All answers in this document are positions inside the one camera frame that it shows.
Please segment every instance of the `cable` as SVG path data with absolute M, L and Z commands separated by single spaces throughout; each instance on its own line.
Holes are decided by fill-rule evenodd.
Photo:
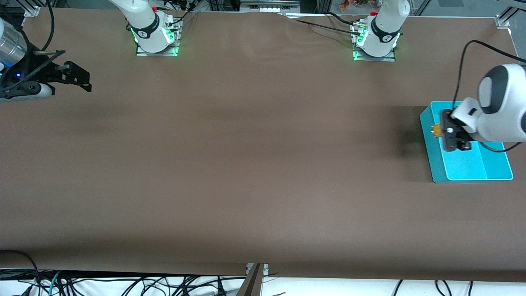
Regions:
M 176 21 L 173 22 L 173 23 L 169 23 L 168 26 L 172 26 L 172 25 L 174 25 L 174 24 L 179 23 L 179 22 L 182 21 L 182 20 L 185 18 L 185 16 L 186 16 L 187 14 L 189 14 L 190 12 L 191 12 L 191 10 L 188 10 L 188 11 L 185 12 L 185 14 L 184 14 L 182 17 L 180 17 L 178 20 L 176 20 Z
M 49 37 L 47 38 L 46 44 L 44 44 L 44 47 L 42 47 L 42 50 L 46 50 L 49 44 L 51 43 L 51 40 L 53 39 L 53 34 L 55 33 L 55 15 L 53 15 L 53 9 L 51 8 L 51 3 L 49 0 L 46 0 L 47 8 L 49 9 L 49 15 L 51 17 L 51 31 L 49 31 Z
M 482 145 L 482 147 L 488 149 L 489 151 L 493 151 L 493 152 L 497 152 L 497 153 L 508 152 L 508 151 L 510 151 L 511 149 L 513 149 L 513 148 L 519 146 L 520 144 L 522 144 L 522 142 L 516 142 L 515 144 L 513 144 L 513 145 L 512 145 L 511 147 L 509 147 L 509 148 L 506 148 L 506 149 L 503 149 L 503 150 L 497 150 L 497 149 L 495 149 L 495 148 L 492 148 L 492 147 L 486 145 L 486 143 L 484 143 L 484 142 L 479 142 L 479 143 L 480 143 L 480 145 Z
M 138 284 L 140 283 L 141 281 L 144 281 L 146 277 L 142 277 L 138 280 L 136 280 L 135 282 L 133 282 L 131 285 L 129 285 L 126 290 L 124 290 L 124 292 L 121 294 L 121 296 L 127 296 L 131 291 L 132 289 Z
M 165 277 L 165 281 L 166 281 L 166 286 L 165 287 L 168 287 L 168 296 L 170 296 L 171 287 L 170 287 L 170 283 L 168 282 L 168 277 Z
M 244 280 L 246 277 L 233 277 L 233 278 L 226 278 L 226 279 L 221 279 L 222 281 L 229 281 L 229 280 Z M 202 287 L 206 287 L 208 285 L 210 285 L 211 283 L 214 283 L 214 282 L 217 282 L 217 280 L 213 280 L 213 281 L 208 281 L 206 283 L 203 283 L 203 284 L 199 284 L 199 285 L 196 285 L 196 286 L 193 286 L 190 290 L 188 290 L 188 293 L 194 291 L 195 289 L 197 288 L 202 288 Z
M 446 285 L 446 288 L 448 289 L 448 295 L 452 296 L 451 295 L 451 290 L 449 289 L 448 283 L 446 283 L 446 281 L 441 281 L 441 282 L 443 282 Z M 440 290 L 440 288 L 438 287 L 438 281 L 434 282 L 434 286 L 435 286 L 435 288 L 437 288 L 437 291 L 440 293 L 440 295 L 446 296 L 444 293 L 442 293 L 442 290 Z
M 512 58 L 512 59 L 514 59 L 516 61 L 519 61 L 519 62 L 522 62 L 522 63 L 526 63 L 525 59 L 520 58 L 518 56 L 514 56 L 514 55 L 509 54 L 507 52 L 504 52 L 504 51 L 502 51 L 502 50 L 500 50 L 500 49 L 498 49 L 496 47 L 493 47 L 493 46 L 487 44 L 486 42 L 482 42 L 482 41 L 479 41 L 479 40 L 471 40 L 471 41 L 467 42 L 466 45 L 464 46 L 464 49 L 462 50 L 462 55 L 460 55 L 460 65 L 459 65 L 459 74 L 458 74 L 458 78 L 457 78 L 457 88 L 455 89 L 455 95 L 453 96 L 453 103 L 451 105 L 451 109 L 452 110 L 455 108 L 455 102 L 457 101 L 457 96 L 458 96 L 459 89 L 460 89 L 460 80 L 462 78 L 462 68 L 464 66 L 464 56 L 466 55 L 466 50 L 468 49 L 468 46 L 471 43 L 480 44 L 482 46 L 485 46 L 485 47 L 491 49 L 494 52 L 500 53 L 503 56 L 507 56 L 509 58 Z
M 60 270 L 55 273 L 55 276 L 51 280 L 51 284 L 49 284 L 49 293 L 48 295 L 51 296 L 53 294 L 53 286 L 55 285 L 55 281 L 57 280 L 58 275 L 60 274 Z
M 357 19 L 356 21 L 349 22 L 349 21 L 346 21 L 345 19 L 341 18 L 339 15 L 337 15 L 337 14 L 334 13 L 334 12 L 327 11 L 325 14 L 332 15 L 332 16 L 335 17 L 337 20 L 339 20 L 340 22 L 342 22 L 342 23 L 344 23 L 344 24 L 347 24 L 347 25 L 352 25 L 354 22 L 357 22 L 357 21 L 360 20 L 360 19 Z
M 398 294 L 398 289 L 400 288 L 400 285 L 402 284 L 402 281 L 403 280 L 399 280 L 398 281 L 398 283 L 396 284 L 396 287 L 394 288 L 394 292 L 393 292 L 392 296 L 396 296 L 396 294 Z
M 164 279 L 165 277 L 162 277 L 162 278 L 159 278 L 157 280 L 155 280 L 153 283 L 151 284 L 148 284 L 148 287 L 146 287 L 146 285 L 144 284 L 144 280 L 143 280 L 143 291 L 141 292 L 140 296 L 143 296 L 146 291 L 148 291 L 150 288 L 156 288 L 155 284 L 158 283 L 160 280 Z
M 181 293 L 184 296 L 188 296 L 188 292 L 190 292 L 188 290 L 189 285 L 191 283 L 193 283 L 197 279 L 198 279 L 198 277 L 189 277 L 188 279 L 186 279 L 186 277 L 185 277 L 185 279 L 184 279 L 183 283 L 181 284 L 181 286 L 177 288 L 177 290 L 172 294 L 172 296 L 178 296 L 178 295 L 181 295 Z
M 526 60 L 523 59 L 523 58 L 520 58 L 518 56 L 514 56 L 512 54 L 509 54 L 505 51 L 502 51 L 496 47 L 493 47 L 491 45 L 489 45 L 488 43 L 486 42 L 482 42 L 482 41 L 479 41 L 479 40 L 471 40 L 469 42 L 466 43 L 466 45 L 464 46 L 464 49 L 462 50 L 462 54 L 460 55 L 460 65 L 459 65 L 459 74 L 458 74 L 458 78 L 457 78 L 457 87 L 455 88 L 455 95 L 453 96 L 453 102 L 451 103 L 451 110 L 454 110 L 455 109 L 455 103 L 457 102 L 457 97 L 458 97 L 458 94 L 459 94 L 459 90 L 460 90 L 460 81 L 462 79 L 462 68 L 464 66 L 464 57 L 466 55 L 466 51 L 468 49 L 468 46 L 471 44 L 471 43 L 477 43 L 477 44 L 480 44 L 486 48 L 489 48 L 491 49 L 492 51 L 494 52 L 497 52 L 503 56 L 506 56 L 506 57 L 509 57 L 509 58 L 512 58 L 516 61 L 519 61 L 519 62 L 522 62 L 522 63 L 526 63 Z M 516 144 L 514 144 L 513 146 L 507 148 L 507 149 L 504 149 L 504 150 L 496 150 L 494 148 L 491 148 L 489 146 L 487 146 L 485 143 L 482 143 L 480 142 L 480 144 L 482 145 L 482 147 L 490 150 L 490 151 L 493 151 L 493 152 L 497 152 L 497 153 L 503 153 L 503 152 L 507 152 L 507 151 L 510 151 L 512 150 L 513 148 L 519 146 L 521 144 L 521 142 L 518 142 Z
M 22 255 L 22 256 L 28 258 L 29 261 L 31 262 L 31 265 L 35 269 L 36 282 L 38 283 L 38 285 L 40 285 L 40 275 L 38 274 L 38 268 L 37 268 L 36 263 L 33 260 L 33 258 L 31 258 L 28 254 L 26 254 L 26 253 L 24 253 L 22 251 L 19 251 L 19 250 L 0 250 L 0 254 L 7 254 L 7 253 L 18 254 L 18 255 Z M 41 288 L 38 287 L 38 295 L 40 296 L 40 294 L 41 294 Z
M 473 289 L 473 281 L 469 282 L 468 296 L 471 296 L 471 289 Z
M 223 288 L 223 283 L 221 282 L 221 277 L 217 276 L 217 296 L 226 296 L 227 292 Z
M 337 29 L 337 28 L 333 28 L 333 27 L 328 27 L 328 26 L 324 26 L 324 25 L 320 25 L 320 24 L 315 24 L 315 23 L 311 23 L 311 22 L 302 21 L 302 20 L 299 20 L 299 19 L 296 19 L 296 18 L 293 18 L 293 20 L 296 21 L 296 22 L 300 22 L 300 23 L 304 23 L 304 24 L 308 24 L 308 25 L 313 25 L 313 26 L 317 26 L 317 27 L 321 27 L 321 28 L 325 28 L 325 29 L 330 29 L 330 30 L 334 30 L 334 31 L 344 32 L 344 33 L 351 34 L 351 35 L 360 35 L 360 33 L 358 33 L 358 32 L 351 32 L 351 31 L 347 31 L 347 30 L 342 30 L 342 29 Z

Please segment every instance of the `metal bracket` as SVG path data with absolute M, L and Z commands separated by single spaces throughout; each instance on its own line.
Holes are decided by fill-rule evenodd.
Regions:
M 39 6 L 33 6 L 32 9 L 27 9 L 25 6 L 23 6 L 24 9 L 24 17 L 36 17 L 38 16 L 38 13 L 40 12 Z
M 497 29 L 507 29 L 510 27 L 509 20 L 514 16 L 520 9 L 512 6 L 508 6 L 502 13 L 495 16 L 495 24 Z
M 261 286 L 263 285 L 263 277 L 265 272 L 268 273 L 268 264 L 263 263 L 249 263 L 252 266 L 248 267 L 247 270 L 250 270 L 247 277 L 243 281 L 241 288 L 237 292 L 236 296 L 260 296 L 261 295 Z
M 360 46 L 357 45 L 357 43 L 361 42 L 361 39 L 367 34 L 365 19 L 361 19 L 359 22 L 356 22 L 353 25 L 349 25 L 349 27 L 351 29 L 351 32 L 358 32 L 361 34 L 360 36 L 351 35 L 353 60 L 373 62 L 394 62 L 396 60 L 394 48 L 391 49 L 391 51 L 386 56 L 376 57 L 368 55 L 367 53 L 365 53 L 365 51 L 363 51 L 363 49 Z
M 168 15 L 168 21 L 173 22 L 173 16 Z M 137 50 L 135 51 L 136 56 L 177 56 L 179 55 L 179 46 L 181 44 L 181 32 L 183 31 L 183 21 L 179 21 L 176 24 L 167 27 L 171 32 L 166 33 L 168 38 L 173 39 L 174 42 L 168 45 L 163 51 L 158 53 L 149 53 L 144 51 L 137 44 Z
M 248 275 L 248 273 L 250 272 L 250 270 L 252 270 L 252 267 L 254 266 L 254 263 L 247 263 L 247 266 L 245 267 L 245 274 Z M 263 268 L 264 268 L 264 276 L 268 276 L 268 264 L 263 264 Z
M 414 0 L 411 0 L 411 7 L 418 7 L 418 9 L 414 9 L 414 8 L 412 9 L 413 15 L 421 16 L 424 10 L 426 10 L 426 8 L 428 7 L 429 3 L 431 3 L 431 0 L 424 0 L 422 4 L 420 5 L 420 7 L 418 7 L 418 5 L 414 3 Z

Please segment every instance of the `metal mounting plate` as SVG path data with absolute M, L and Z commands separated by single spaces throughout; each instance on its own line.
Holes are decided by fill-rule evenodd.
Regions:
M 247 263 L 247 266 L 245 268 L 245 274 L 248 275 L 248 273 L 250 272 L 250 270 L 252 270 L 252 267 L 254 266 L 254 263 Z M 265 270 L 265 272 L 263 273 L 263 275 L 268 275 L 268 264 L 263 264 L 263 268 Z
M 495 24 L 497 25 L 497 29 L 507 29 L 510 27 L 509 21 L 501 22 L 500 15 L 495 16 Z

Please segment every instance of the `teal tray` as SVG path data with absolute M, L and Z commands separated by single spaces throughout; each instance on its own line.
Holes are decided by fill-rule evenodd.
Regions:
M 492 152 L 479 142 L 471 142 L 468 151 L 447 152 L 442 148 L 442 138 L 431 133 L 431 127 L 439 123 L 439 113 L 451 109 L 451 102 L 431 102 L 420 114 L 426 149 L 435 183 L 477 183 L 513 179 L 506 152 Z M 504 149 L 502 142 L 486 143 L 497 150 Z

